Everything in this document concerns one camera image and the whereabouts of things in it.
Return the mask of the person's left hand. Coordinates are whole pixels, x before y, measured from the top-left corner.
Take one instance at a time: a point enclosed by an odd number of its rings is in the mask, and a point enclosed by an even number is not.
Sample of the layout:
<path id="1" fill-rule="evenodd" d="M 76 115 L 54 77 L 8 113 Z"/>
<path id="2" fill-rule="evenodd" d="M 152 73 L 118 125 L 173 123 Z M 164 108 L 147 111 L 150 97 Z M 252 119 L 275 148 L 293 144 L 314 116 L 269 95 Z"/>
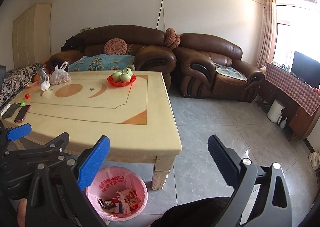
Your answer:
<path id="1" fill-rule="evenodd" d="M 22 198 L 17 208 L 17 224 L 19 227 L 25 227 L 26 210 L 27 210 L 27 199 Z"/>

